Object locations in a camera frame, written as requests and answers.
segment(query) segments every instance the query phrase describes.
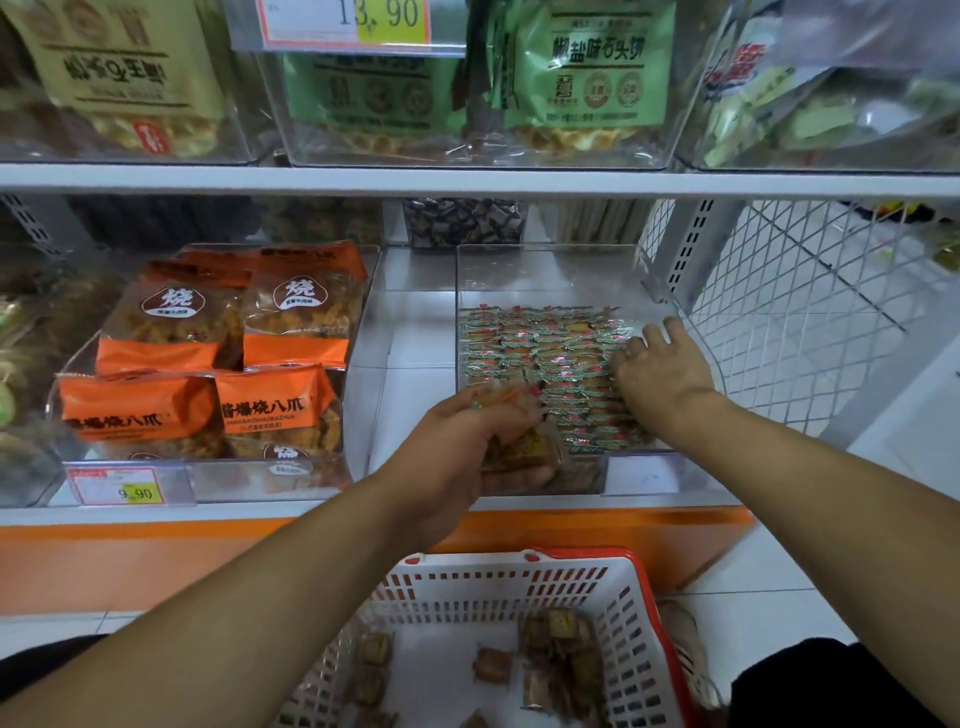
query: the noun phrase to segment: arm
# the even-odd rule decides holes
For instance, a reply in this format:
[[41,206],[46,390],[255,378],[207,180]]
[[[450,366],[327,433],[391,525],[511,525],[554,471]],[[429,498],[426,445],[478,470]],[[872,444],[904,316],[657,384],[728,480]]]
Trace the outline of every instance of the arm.
[[614,361],[637,419],[749,507],[857,638],[960,725],[960,502],[759,417],[713,390],[676,319]]
[[447,536],[481,488],[552,475],[481,476],[490,438],[539,415],[470,409],[476,394],[441,402],[377,473],[8,700],[0,725],[261,728],[397,561]]

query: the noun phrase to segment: forearm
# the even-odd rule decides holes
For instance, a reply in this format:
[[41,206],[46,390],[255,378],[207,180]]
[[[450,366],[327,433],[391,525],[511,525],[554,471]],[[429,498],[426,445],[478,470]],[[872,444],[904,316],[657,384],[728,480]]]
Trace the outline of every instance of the forearm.
[[960,725],[960,503],[703,396],[678,447],[776,536],[857,637]]
[[260,728],[405,555],[384,489],[335,497],[0,706],[0,724]]

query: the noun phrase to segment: hand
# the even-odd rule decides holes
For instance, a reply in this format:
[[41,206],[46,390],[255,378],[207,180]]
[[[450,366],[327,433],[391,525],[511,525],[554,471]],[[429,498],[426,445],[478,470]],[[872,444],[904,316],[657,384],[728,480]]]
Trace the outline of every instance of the hand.
[[680,320],[664,319],[663,327],[669,343],[657,324],[649,324],[643,327],[643,339],[635,336],[626,350],[613,355],[612,368],[640,425],[677,447],[690,404],[715,391],[709,364]]
[[474,409],[486,390],[479,384],[427,411],[413,432],[373,478],[395,498],[408,552],[426,551],[453,532],[480,493],[539,488],[553,476],[540,467],[512,473],[480,473],[487,443],[507,444],[540,422],[536,409],[513,403]]

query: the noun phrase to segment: person's left hand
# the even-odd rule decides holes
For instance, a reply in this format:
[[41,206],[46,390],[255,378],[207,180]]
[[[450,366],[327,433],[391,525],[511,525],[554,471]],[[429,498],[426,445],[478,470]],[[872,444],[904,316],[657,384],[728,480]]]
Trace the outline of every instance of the person's left hand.
[[383,464],[373,479],[403,519],[411,551],[426,551],[453,532],[481,492],[539,488],[554,473],[551,467],[512,473],[480,473],[487,443],[516,440],[540,422],[540,414],[517,404],[474,409],[483,384],[461,390],[436,404]]

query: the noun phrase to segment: black pants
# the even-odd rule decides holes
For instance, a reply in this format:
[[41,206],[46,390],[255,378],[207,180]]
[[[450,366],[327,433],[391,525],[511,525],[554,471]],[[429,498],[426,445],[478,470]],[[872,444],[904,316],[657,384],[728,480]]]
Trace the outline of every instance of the black pants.
[[[101,640],[77,637],[0,661],[0,703]],[[729,728],[943,728],[862,644],[806,640],[733,681]]]

